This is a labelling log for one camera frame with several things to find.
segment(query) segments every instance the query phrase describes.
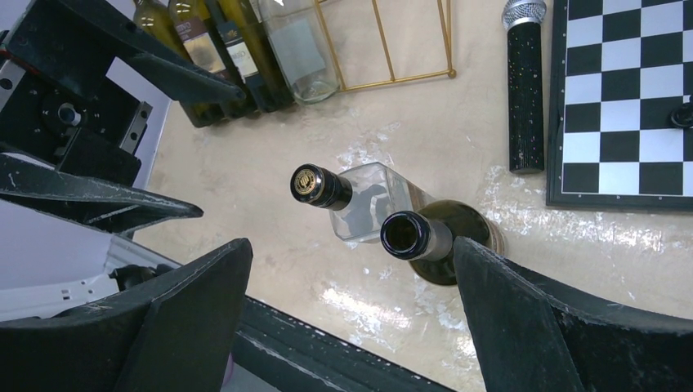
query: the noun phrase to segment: gold wire rack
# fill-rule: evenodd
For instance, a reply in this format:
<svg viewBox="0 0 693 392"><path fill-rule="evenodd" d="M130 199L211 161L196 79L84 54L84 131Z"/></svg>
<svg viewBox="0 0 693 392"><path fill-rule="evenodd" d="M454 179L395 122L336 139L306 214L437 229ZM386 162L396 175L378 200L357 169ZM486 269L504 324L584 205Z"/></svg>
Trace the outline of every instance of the gold wire rack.
<svg viewBox="0 0 693 392"><path fill-rule="evenodd" d="M334 63L335 71L337 72L337 77L339 82L342 84L342 91L354 91L361 90L369 87L380 87L387 86L389 84L412 82L414 80L436 78L439 76L448 75L449 78L454 78L457 76L457 71L453 68L453 37L452 37L452 17L450 12L450 2L452 0L445 0L445 11L443 11L443 0L438 1L438 15L440 17L440 27L443 32L443 42L445 44L445 57L447 59L448 67L442 71L424 73L420 75L407 76L404 78L396 78L395 70L392 66L392 60L390 59L390 51L387 49L387 40L385 39L385 31L382 28L382 21L380 19L380 11L378 10L378 0L371 0L373 3L373 12L375 13L375 20L378 23L378 32L380 33L380 40L382 42L382 49L385 51L385 60L387 61L387 68L390 71L390 79L383 80L381 82L373 82L360 84L358 86L347 86L344 81L344 75L342 74L342 67L339 64L339 58L337 57L337 52L334 50L334 43L329 35L329 29L327 22L325 21L321 4L327 2L328 0L314 0L315 11L318 14L318 20L320 21L320 27L323 30L325 38L327 38L327 43L329 46L329 52L332 56L332 61Z"/></svg>

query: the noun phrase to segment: bottle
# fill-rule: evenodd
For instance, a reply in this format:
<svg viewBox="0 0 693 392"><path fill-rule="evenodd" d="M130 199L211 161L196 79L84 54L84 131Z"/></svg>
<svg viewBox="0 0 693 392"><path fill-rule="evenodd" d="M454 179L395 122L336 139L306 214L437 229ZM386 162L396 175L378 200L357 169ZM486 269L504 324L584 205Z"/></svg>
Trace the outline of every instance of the bottle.
<svg viewBox="0 0 693 392"><path fill-rule="evenodd" d="M342 241L377 242L380 225L394 212L418 210L434 199L382 163L353 167L336 175L312 164L291 177L292 196L329 210Z"/></svg>
<svg viewBox="0 0 693 392"><path fill-rule="evenodd" d="M132 18L140 29L158 39L180 57L191 61L183 43L173 27L166 6L157 0L135 0L135 16ZM190 122L197 128L212 125L224 118L221 107L216 104L184 104L181 107Z"/></svg>
<svg viewBox="0 0 693 392"><path fill-rule="evenodd" d="M260 0L259 9L296 102L314 104L339 91L337 72L314 0Z"/></svg>
<svg viewBox="0 0 693 392"><path fill-rule="evenodd" d="M457 284L453 242L468 237L503 254L498 228L474 208L454 200L440 200L424 208L390 215L380 229L380 241L394 257L408 261L414 272L441 286Z"/></svg>
<svg viewBox="0 0 693 392"><path fill-rule="evenodd" d="M249 0L208 1L212 19L243 82L263 112L293 104L270 41Z"/></svg>
<svg viewBox="0 0 693 392"><path fill-rule="evenodd" d="M168 4L176 32L183 41L193 62L220 78L237 85L246 97L243 100L230 100L221 103L221 110L228 118L241 118L257 110L250 92L241 81L238 70L233 66L209 15L204 0L171 0Z"/></svg>

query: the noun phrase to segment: black and white chessboard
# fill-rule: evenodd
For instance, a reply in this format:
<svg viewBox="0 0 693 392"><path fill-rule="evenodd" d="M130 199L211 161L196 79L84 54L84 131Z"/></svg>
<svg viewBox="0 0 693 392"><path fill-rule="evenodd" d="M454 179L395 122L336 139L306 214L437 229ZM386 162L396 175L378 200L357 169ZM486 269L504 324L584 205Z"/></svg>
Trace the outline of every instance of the black and white chessboard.
<svg viewBox="0 0 693 392"><path fill-rule="evenodd" d="M547 204L693 211L693 0L556 0Z"/></svg>

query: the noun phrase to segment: silver microphone grille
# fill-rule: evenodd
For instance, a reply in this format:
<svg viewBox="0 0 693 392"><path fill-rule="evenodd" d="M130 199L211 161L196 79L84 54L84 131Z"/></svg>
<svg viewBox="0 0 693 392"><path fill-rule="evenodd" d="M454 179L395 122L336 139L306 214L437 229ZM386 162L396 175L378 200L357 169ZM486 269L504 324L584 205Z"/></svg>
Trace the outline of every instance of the silver microphone grille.
<svg viewBox="0 0 693 392"><path fill-rule="evenodd" d="M503 26L509 30L520 23L541 23L545 16L543 0L509 0L503 8Z"/></svg>

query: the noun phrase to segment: beige table surface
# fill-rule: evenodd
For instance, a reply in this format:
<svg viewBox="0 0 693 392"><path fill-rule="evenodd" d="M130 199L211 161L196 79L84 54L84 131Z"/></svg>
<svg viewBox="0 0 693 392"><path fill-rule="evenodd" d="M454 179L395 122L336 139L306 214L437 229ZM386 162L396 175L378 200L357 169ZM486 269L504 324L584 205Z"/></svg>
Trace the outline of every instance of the beige table surface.
<svg viewBox="0 0 693 392"><path fill-rule="evenodd" d="M445 67L434 0L380 0L398 76ZM453 0L456 79L337 95L292 113L194 129L172 105L149 190L205 215L142 230L136 241L190 261L247 237L248 294L456 390L484 389L456 288L435 287L377 244L332 232L294 201L302 163L338 171L372 161L497 222L520 265L626 305L693 318L689 216L545 207L545 175L507 171L504 1ZM369 0L325 6L349 84L387 78ZM543 23L548 96L552 4Z"/></svg>

